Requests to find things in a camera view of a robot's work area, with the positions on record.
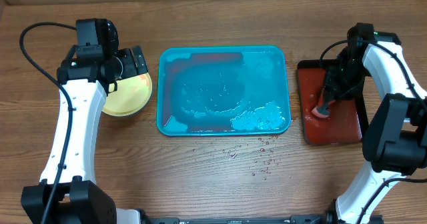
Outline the yellow-green plate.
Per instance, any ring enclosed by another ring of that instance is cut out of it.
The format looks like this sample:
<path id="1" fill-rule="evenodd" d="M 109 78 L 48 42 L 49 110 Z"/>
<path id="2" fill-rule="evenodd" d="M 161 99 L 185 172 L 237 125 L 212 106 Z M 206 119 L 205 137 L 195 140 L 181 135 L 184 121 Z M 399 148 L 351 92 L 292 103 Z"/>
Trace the yellow-green plate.
<path id="1" fill-rule="evenodd" d="M 117 91 L 107 96 L 102 111 L 111 116 L 125 117 L 141 111 L 153 92 L 149 73 L 117 82 Z"/>

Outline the red black sponge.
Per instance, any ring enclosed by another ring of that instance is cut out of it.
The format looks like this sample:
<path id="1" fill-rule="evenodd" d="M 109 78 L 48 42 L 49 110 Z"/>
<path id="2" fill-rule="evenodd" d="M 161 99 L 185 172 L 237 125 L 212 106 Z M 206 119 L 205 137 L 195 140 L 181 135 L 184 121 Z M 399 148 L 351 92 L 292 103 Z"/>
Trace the red black sponge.
<path id="1" fill-rule="evenodd" d="M 334 96 L 323 88 L 316 106 L 312 109 L 312 114 L 320 119 L 328 118 L 330 116 L 330 105 L 334 101 Z"/>

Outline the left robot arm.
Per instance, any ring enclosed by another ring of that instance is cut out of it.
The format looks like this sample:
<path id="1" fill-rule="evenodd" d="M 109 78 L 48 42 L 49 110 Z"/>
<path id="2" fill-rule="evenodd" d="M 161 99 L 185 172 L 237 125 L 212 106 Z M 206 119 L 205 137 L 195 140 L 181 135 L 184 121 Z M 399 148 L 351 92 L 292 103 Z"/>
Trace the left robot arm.
<path id="1" fill-rule="evenodd" d="M 53 146 L 21 205 L 33 223 L 147 223 L 141 209 L 121 209 L 96 183 L 95 147 L 102 113 L 126 117 L 149 101 L 153 83 L 139 46 L 119 48 L 108 19 L 80 19 L 73 45 L 51 81 L 60 106 Z"/>

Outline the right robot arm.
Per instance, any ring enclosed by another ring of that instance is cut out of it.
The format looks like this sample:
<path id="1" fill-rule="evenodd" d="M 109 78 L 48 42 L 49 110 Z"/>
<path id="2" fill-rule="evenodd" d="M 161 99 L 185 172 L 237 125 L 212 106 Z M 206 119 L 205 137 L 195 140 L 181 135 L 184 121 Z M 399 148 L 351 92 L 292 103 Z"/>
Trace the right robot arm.
<path id="1" fill-rule="evenodd" d="M 364 164 L 323 223 L 382 223 L 371 214 L 399 182 L 426 167 L 426 91 L 418 84 L 397 34 L 357 23 L 347 32 L 337 65 L 325 68 L 323 89 L 312 114 L 330 116 L 332 103 L 362 96 L 371 77 L 382 100 L 362 138 Z"/>

